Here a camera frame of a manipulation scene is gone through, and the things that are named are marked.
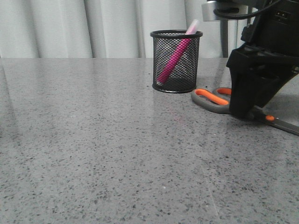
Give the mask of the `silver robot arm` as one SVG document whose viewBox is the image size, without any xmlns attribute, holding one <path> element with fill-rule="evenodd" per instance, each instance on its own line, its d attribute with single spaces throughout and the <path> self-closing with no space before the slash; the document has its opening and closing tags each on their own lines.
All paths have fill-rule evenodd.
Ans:
<svg viewBox="0 0 299 224">
<path fill-rule="evenodd" d="M 204 20 L 245 20 L 242 46 L 227 67 L 232 80 L 230 112 L 245 117 L 264 107 L 299 69 L 299 3 L 296 0 L 209 0 Z"/>
</svg>

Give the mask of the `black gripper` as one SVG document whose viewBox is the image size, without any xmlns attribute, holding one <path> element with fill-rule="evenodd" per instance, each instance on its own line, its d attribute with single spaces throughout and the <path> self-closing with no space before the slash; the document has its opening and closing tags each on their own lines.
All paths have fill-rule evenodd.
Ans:
<svg viewBox="0 0 299 224">
<path fill-rule="evenodd" d="M 245 27 L 244 44 L 231 52 L 227 66 L 232 79 L 230 112 L 244 118 L 254 107 L 265 107 L 298 70 L 279 70 L 264 64 L 299 64 L 299 2 L 297 0 L 252 1 L 256 12 L 235 15 L 236 19 L 254 17 Z"/>
</svg>

